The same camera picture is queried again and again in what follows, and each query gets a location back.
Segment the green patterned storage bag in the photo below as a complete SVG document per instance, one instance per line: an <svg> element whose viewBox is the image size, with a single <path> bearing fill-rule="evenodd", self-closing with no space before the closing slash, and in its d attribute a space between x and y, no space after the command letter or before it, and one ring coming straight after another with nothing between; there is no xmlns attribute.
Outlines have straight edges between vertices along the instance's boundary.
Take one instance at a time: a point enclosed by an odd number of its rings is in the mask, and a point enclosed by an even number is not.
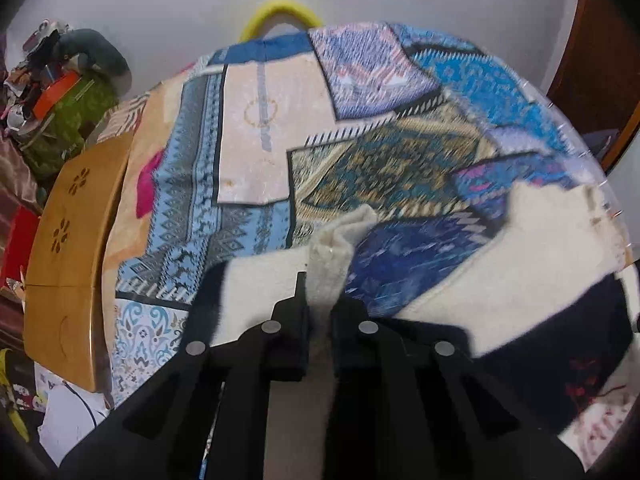
<svg viewBox="0 0 640 480"><path fill-rule="evenodd" d="M25 122L13 136L35 178L52 177L77 156L105 112L116 104L111 83L96 72L88 72L80 75L78 83L45 118L34 116Z"/></svg>

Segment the yellow curved tube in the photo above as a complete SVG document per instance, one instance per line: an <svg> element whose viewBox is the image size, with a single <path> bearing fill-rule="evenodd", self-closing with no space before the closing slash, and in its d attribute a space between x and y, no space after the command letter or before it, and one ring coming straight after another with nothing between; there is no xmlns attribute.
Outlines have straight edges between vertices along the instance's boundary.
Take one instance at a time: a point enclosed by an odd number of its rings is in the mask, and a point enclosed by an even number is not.
<svg viewBox="0 0 640 480"><path fill-rule="evenodd" d="M265 0L243 27L239 42L262 38L278 25L309 30L322 27L323 22L309 6L297 0Z"/></svg>

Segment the orange box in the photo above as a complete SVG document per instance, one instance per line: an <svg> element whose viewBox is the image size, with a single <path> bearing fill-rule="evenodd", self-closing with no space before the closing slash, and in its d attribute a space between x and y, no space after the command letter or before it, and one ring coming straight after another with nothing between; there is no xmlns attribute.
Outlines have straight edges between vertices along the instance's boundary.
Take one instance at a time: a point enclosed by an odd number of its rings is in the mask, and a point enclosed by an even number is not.
<svg viewBox="0 0 640 480"><path fill-rule="evenodd" d="M49 87L45 88L32 108L35 118L38 120L45 118L49 110L54 107L58 101L62 100L62 97L78 83L79 79L80 75L74 70L70 70L61 78L52 82Z"/></svg>

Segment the red box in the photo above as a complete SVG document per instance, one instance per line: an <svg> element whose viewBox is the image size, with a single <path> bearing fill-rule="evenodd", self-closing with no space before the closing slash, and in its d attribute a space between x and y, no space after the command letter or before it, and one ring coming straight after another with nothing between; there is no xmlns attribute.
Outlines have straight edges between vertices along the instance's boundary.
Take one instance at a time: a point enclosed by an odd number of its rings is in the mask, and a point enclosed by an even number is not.
<svg viewBox="0 0 640 480"><path fill-rule="evenodd" d="M39 220L39 216L23 206L15 211L8 234L1 243L2 287L8 287L9 280L20 282L26 276Z"/></svg>

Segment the black and white knit sweater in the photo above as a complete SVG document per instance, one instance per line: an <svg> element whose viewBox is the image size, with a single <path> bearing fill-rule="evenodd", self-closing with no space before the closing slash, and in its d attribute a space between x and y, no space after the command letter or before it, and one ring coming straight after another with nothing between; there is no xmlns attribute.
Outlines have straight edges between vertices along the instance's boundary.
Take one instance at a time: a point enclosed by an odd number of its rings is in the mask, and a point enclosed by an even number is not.
<svg viewBox="0 0 640 480"><path fill-rule="evenodd" d="M218 264L201 282L185 342L228 344L271 314L307 275L311 380L279 387L266 475L317 479L329 416L329 315L341 294L371 315L459 327L485 370L598 471L638 422L638 273L598 188L515 182L502 226L459 211L383 222L341 214L296 248Z"/></svg>

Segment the grey stuffed toy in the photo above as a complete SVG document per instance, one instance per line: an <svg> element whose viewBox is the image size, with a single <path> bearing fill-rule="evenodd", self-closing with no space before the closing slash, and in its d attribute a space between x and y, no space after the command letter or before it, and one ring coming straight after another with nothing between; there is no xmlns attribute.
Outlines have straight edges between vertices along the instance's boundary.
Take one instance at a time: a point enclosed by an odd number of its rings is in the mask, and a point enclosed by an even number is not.
<svg viewBox="0 0 640 480"><path fill-rule="evenodd" d="M53 47L52 58L60 63L76 60L81 73L90 70L107 76L119 96L131 88L132 76L126 58L94 29L73 29L63 34Z"/></svg>

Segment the blue patchwork bed sheet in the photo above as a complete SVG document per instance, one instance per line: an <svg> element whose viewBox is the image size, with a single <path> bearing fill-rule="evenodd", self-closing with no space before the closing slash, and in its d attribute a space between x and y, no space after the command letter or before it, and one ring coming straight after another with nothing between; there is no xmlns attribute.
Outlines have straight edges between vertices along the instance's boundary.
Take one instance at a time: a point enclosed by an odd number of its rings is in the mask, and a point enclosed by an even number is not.
<svg viewBox="0 0 640 480"><path fill-rule="evenodd" d="M506 220L515 182L598 188L567 119L501 60L404 24L326 26L221 49L146 98L103 268L111 393L177 352L206 271L296 248L341 214Z"/></svg>

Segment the wooden wardrobe door frame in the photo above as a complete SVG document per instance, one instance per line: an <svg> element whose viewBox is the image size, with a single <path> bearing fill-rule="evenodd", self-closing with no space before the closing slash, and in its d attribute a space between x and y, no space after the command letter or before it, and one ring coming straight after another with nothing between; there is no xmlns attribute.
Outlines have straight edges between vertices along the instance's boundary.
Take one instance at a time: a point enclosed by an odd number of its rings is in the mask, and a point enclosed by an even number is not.
<svg viewBox="0 0 640 480"><path fill-rule="evenodd" d="M548 97L581 136L617 132L601 158L611 172L639 128L639 34L613 0L577 0Z"/></svg>

